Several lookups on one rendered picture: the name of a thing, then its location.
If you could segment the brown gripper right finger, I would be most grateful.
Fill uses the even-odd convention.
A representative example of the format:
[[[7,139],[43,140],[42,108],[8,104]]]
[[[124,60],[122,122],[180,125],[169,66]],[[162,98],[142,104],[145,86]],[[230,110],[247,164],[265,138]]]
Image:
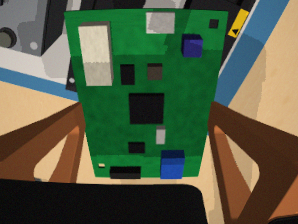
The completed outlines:
[[[298,216],[298,136],[216,101],[211,102],[207,126],[224,224],[268,224]],[[258,165],[252,193],[226,135]]]

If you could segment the green circuit board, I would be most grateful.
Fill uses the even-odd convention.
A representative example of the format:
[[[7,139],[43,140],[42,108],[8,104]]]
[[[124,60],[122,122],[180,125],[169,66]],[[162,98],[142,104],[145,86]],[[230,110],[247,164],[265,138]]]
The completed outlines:
[[[198,177],[228,12],[64,11],[95,177]]]

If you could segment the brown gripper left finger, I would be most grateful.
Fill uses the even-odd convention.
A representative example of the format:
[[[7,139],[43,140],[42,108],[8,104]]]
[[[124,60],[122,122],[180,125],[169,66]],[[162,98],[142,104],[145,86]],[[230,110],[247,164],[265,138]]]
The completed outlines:
[[[66,136],[48,182],[76,183],[85,134],[81,102],[0,136],[0,179],[35,181],[35,166]]]

